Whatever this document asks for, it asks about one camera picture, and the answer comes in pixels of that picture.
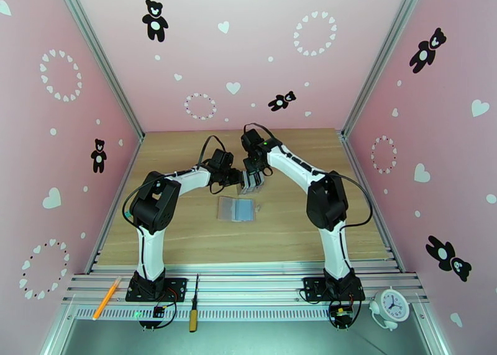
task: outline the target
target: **heart sticker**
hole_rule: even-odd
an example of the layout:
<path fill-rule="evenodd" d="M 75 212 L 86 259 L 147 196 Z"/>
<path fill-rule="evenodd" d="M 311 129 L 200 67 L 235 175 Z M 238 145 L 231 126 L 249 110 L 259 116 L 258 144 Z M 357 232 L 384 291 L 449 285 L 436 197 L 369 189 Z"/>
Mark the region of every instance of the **heart sticker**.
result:
<path fill-rule="evenodd" d="M 60 200 L 60 192 L 56 187 L 53 187 L 48 192 L 48 197 L 43 200 L 43 207 L 46 209 L 54 209 L 62 204 Z"/>
<path fill-rule="evenodd" d="M 471 113 L 473 114 L 473 118 L 485 114 L 488 109 L 490 109 L 488 102 L 482 102 L 479 99 L 475 99 L 473 103 L 471 103 Z"/>
<path fill-rule="evenodd" d="M 453 313 L 450 315 L 450 321 L 454 322 L 460 328 L 462 327 L 462 321 L 458 313 Z"/>
<path fill-rule="evenodd" d="M 431 175 L 430 175 L 430 173 L 428 173 L 425 170 L 424 165 L 421 163 L 417 164 L 416 168 L 414 170 L 414 180 L 416 182 L 426 183 L 426 182 L 429 182 L 430 179 L 431 179 Z"/>
<path fill-rule="evenodd" d="M 227 83 L 226 84 L 226 89 L 228 89 L 228 91 L 231 93 L 231 94 L 237 94 L 237 92 L 240 90 L 242 86 L 240 85 L 240 83 Z"/>
<path fill-rule="evenodd" d="M 217 24 L 217 28 L 227 34 L 228 33 L 228 30 L 229 30 L 229 22 L 228 21 L 224 21 L 224 22 L 221 22 L 220 24 Z"/>
<path fill-rule="evenodd" d="M 11 16 L 11 8 L 9 8 L 9 5 L 3 1 L 0 0 L 0 14 L 5 14 L 6 16 Z"/>

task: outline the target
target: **pink wall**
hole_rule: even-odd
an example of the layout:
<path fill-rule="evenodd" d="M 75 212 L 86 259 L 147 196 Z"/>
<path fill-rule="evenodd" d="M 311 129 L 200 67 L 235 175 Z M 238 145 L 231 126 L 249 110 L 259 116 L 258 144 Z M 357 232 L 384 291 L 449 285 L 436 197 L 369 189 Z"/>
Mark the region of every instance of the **pink wall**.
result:
<path fill-rule="evenodd" d="M 168 24 L 163 42 L 147 36 L 145 0 L 81 0 L 146 132 L 253 120 L 342 128 L 401 2 L 153 1 Z M 271 111 L 289 91 L 296 100 Z"/>
<path fill-rule="evenodd" d="M 0 352 L 33 355 L 84 271 L 137 137 L 63 0 L 0 0 L 0 29 Z"/>
<path fill-rule="evenodd" d="M 447 41 L 413 73 L 418 43 L 438 27 Z M 495 353 L 496 45 L 497 0 L 420 0 L 351 136 L 402 260 L 419 274 L 454 354 Z M 449 271 L 438 267 L 426 249 L 431 235 L 471 264 L 466 282 L 454 262 Z"/>

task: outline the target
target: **pencil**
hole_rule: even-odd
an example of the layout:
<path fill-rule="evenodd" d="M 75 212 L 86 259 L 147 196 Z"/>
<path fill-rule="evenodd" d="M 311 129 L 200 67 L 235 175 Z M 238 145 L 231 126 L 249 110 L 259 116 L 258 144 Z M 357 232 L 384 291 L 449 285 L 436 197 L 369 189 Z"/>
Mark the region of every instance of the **pencil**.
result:
<path fill-rule="evenodd" d="M 97 311 L 93 315 L 93 321 L 95 321 L 96 319 L 98 319 L 100 317 L 100 314 L 102 314 L 102 311 L 104 310 L 105 306 L 107 305 L 107 303 L 111 299 L 111 297 L 112 297 L 114 291 L 116 290 L 117 286 L 119 285 L 120 281 L 121 281 L 121 277 L 118 276 L 117 279 L 114 281 L 114 284 L 112 285 L 112 287 L 109 289 L 109 292 L 107 292 L 107 295 L 105 295 L 104 300 L 102 300 L 102 302 L 100 303 L 100 306 L 98 307 Z"/>

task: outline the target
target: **wooden surface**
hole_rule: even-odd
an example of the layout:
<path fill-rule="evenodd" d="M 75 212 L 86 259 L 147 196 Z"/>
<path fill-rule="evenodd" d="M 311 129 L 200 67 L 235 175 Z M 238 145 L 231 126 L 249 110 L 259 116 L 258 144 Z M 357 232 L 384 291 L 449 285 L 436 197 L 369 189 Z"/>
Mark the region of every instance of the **wooden surface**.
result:
<path fill-rule="evenodd" d="M 240 142 L 240 130 L 148 133 L 125 186 L 121 205 L 124 198 L 143 183 L 149 172 L 171 173 L 195 165 L 205 139 L 213 133 L 234 154 L 234 167 L 243 169 L 243 159 L 247 154 Z M 273 133 L 290 151 L 311 165 L 328 171 L 336 170 L 355 179 L 335 130 L 275 130 Z M 212 155 L 219 146 L 216 144 L 212 139 L 204 158 Z M 344 181 L 344 186 L 349 200 L 347 223 L 363 221 L 369 211 L 362 193 L 348 181 Z M 236 197 L 236 187 L 227 187 L 220 195 Z M 292 180 L 275 170 L 272 176 L 266 178 L 265 186 L 258 194 L 243 197 L 255 199 L 256 205 L 260 206 L 254 222 L 219 221 L 219 195 L 211 195 L 209 188 L 196 189 L 181 196 L 173 220 L 166 229 L 164 262 L 188 264 L 324 259 L 317 228 L 306 215 L 306 194 Z M 373 221 L 363 227 L 346 229 L 346 237 L 351 259 L 386 257 L 385 246 Z M 98 263 L 136 264 L 137 260 L 136 230 L 121 217 L 119 210 Z"/>

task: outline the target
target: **alarm clock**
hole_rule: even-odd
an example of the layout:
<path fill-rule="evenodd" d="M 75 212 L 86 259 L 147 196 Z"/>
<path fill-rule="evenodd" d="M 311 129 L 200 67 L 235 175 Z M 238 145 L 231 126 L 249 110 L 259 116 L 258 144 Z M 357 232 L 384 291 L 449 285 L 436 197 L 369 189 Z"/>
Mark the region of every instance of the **alarm clock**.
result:
<path fill-rule="evenodd" d="M 369 309 L 374 321 L 390 331 L 397 329 L 398 323 L 409 317 L 409 303 L 400 292 L 392 288 L 378 291 L 370 302 Z M 376 315 L 382 317 L 383 325 L 376 319 Z"/>

